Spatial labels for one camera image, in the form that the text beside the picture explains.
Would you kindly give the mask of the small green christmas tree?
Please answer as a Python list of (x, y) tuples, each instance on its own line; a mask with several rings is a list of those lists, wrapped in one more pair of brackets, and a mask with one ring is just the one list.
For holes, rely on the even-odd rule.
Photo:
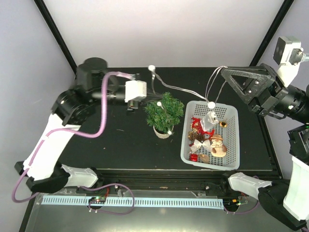
[(180, 123), (183, 109), (184, 104), (179, 99), (165, 92), (162, 99), (147, 103), (144, 107), (146, 122), (158, 138), (167, 139), (173, 134), (174, 126)]

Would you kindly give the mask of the white plastic basket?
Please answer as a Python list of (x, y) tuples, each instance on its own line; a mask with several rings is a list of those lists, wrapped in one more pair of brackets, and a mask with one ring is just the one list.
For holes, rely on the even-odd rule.
[[(194, 142), (188, 139), (188, 132), (191, 130), (191, 117), (201, 118), (201, 125), (203, 130), (210, 131), (215, 129), (214, 134), (219, 134), (223, 138), (223, 143), (227, 147), (226, 156), (217, 158), (211, 155), (211, 152), (204, 148), (197, 152), (191, 152), (190, 147)], [(227, 127), (220, 126), (220, 122), (227, 123)], [(210, 141), (208, 135), (204, 135), (206, 140)], [(190, 154), (204, 154), (210, 158), (209, 163), (203, 163), (200, 158), (197, 162), (190, 161)], [(239, 118), (237, 109), (233, 106), (217, 103), (214, 109), (209, 109), (207, 103), (204, 101), (190, 101), (186, 105), (183, 137), (181, 144), (180, 157), (186, 164), (194, 165), (200, 168), (215, 169), (220, 171), (231, 171), (239, 167), (240, 163), (240, 145), (239, 145)]]

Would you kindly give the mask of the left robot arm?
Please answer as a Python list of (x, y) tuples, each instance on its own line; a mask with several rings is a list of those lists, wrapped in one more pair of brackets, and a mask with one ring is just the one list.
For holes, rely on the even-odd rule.
[(88, 58), (76, 69), (74, 84), (52, 106), (45, 130), (30, 156), (15, 164), (34, 193), (55, 193), (65, 187), (86, 187), (93, 193), (104, 182), (95, 168), (74, 168), (59, 162), (72, 138), (99, 137), (107, 122), (107, 105), (125, 105), (128, 111), (162, 99), (138, 74), (113, 72), (102, 58)]

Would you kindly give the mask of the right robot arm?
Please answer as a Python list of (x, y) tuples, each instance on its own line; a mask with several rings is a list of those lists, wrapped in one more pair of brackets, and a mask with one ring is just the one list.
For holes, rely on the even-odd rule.
[(220, 191), (234, 191), (257, 199), (261, 207), (291, 230), (308, 231), (309, 221), (309, 90), (291, 85), (294, 74), (274, 71), (266, 64), (255, 67), (224, 67), (221, 75), (259, 116), (288, 117), (300, 125), (287, 132), (290, 175), (283, 181), (266, 181), (242, 172), (230, 172), (219, 183)]

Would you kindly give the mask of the gold bell ornament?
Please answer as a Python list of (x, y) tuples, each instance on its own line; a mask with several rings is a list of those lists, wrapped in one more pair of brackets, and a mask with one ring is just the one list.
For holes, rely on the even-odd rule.
[(223, 127), (223, 128), (226, 128), (227, 127), (227, 123), (224, 122), (224, 121), (221, 121), (220, 122), (220, 126)]

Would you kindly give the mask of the red star ornament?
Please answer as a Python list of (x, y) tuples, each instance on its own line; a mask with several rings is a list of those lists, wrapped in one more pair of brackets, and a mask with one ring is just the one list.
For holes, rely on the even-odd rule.
[(201, 125), (201, 118), (191, 117), (191, 130), (197, 132), (198, 134), (208, 135), (209, 137), (214, 135), (215, 129), (203, 130)]

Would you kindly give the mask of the pine cone ornament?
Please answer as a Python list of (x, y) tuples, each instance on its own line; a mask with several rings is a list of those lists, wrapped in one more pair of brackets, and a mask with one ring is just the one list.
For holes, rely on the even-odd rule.
[(194, 142), (195, 140), (198, 140), (200, 142), (204, 142), (206, 140), (206, 138), (203, 134), (197, 133), (196, 131), (188, 132), (188, 139), (191, 142)]

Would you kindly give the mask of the silver bow ornament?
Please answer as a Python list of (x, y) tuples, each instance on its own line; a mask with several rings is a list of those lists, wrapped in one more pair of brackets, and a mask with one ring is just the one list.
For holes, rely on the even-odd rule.
[(199, 149), (204, 148), (207, 151), (211, 152), (211, 143), (209, 140), (205, 140), (203, 142), (200, 142), (199, 140), (194, 140), (193, 145), (190, 147), (191, 152), (197, 152)]

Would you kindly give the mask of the snowman figurine ornament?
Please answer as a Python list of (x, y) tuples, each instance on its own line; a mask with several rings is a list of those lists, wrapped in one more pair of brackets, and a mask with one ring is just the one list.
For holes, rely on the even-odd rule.
[(211, 155), (217, 158), (226, 156), (227, 147), (223, 143), (223, 138), (219, 134), (214, 134), (211, 138)]

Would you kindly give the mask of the red gift box ornament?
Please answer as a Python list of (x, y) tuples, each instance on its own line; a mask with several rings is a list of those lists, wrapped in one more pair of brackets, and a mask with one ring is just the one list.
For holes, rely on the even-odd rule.
[(189, 160), (197, 162), (198, 161), (198, 155), (197, 154), (190, 154), (189, 155)]

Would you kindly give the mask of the brown wooden ornament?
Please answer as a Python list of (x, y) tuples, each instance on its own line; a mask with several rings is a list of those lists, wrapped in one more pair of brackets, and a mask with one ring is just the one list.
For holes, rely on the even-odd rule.
[(210, 162), (210, 158), (208, 155), (204, 155), (204, 154), (199, 154), (198, 157), (200, 158), (200, 160), (203, 163), (209, 163)]

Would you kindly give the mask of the black frame post right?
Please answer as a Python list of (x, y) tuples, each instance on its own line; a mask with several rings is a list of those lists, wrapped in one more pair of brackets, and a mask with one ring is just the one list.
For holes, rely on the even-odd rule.
[(280, 6), (276, 16), (274, 17), (270, 27), (268, 28), (262, 42), (260, 43), (254, 57), (252, 58), (249, 66), (256, 66), (266, 51), (269, 43), (277, 32), (279, 26), (284, 20), (285, 16), (289, 12), (291, 6), (293, 5), (294, 0), (284, 0), (282, 5)]

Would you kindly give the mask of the black frame post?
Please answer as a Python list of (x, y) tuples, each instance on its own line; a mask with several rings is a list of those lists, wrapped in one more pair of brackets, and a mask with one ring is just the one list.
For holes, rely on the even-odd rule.
[(74, 74), (76, 74), (77, 65), (71, 55), (52, 15), (50, 14), (45, 2), (43, 0), (34, 0), (35, 5), (40, 11), (44, 21), (46, 22), (50, 32), (52, 33), (54, 39), (56, 40), (60, 50), (62, 51), (64, 57), (66, 58), (69, 66), (71, 67)]
[(274, 17), (270, 27), (268, 28), (262, 42), (260, 43), (254, 57), (252, 58), (249, 66), (256, 66), (266, 51), (269, 43), (277, 32), (279, 26), (284, 20), (285, 16), (289, 12), (291, 6), (293, 5), (294, 0), (284, 0), (282, 5), (280, 6), (276, 16)]

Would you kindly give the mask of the black frame post left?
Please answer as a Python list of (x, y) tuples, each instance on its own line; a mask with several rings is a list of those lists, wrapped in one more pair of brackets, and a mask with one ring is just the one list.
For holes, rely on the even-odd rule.
[(77, 65), (71, 55), (52, 15), (50, 14), (45, 2), (43, 0), (34, 0), (35, 5), (40, 11), (44, 21), (46, 22), (50, 32), (52, 33), (54, 39), (56, 40), (60, 50), (62, 51), (64, 57), (66, 58), (69, 66), (71, 67), (74, 74), (76, 74)]

